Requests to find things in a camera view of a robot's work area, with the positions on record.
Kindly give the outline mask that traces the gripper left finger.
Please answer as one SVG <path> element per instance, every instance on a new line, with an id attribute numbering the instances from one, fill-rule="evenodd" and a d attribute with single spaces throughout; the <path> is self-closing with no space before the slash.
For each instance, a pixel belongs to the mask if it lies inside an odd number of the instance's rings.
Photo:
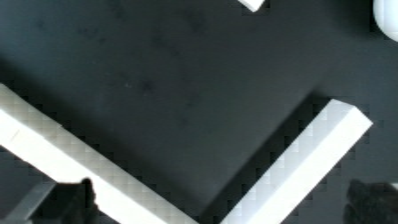
<path id="1" fill-rule="evenodd" d="M 97 224 L 92 182 L 58 184 L 31 214 L 33 224 Z"/>

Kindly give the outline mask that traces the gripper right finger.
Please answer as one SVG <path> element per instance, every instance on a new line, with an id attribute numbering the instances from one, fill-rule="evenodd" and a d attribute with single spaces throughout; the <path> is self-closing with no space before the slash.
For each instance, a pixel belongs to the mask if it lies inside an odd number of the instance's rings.
<path id="1" fill-rule="evenodd" d="M 398 224 L 398 189 L 353 179 L 346 190 L 344 224 Z"/>

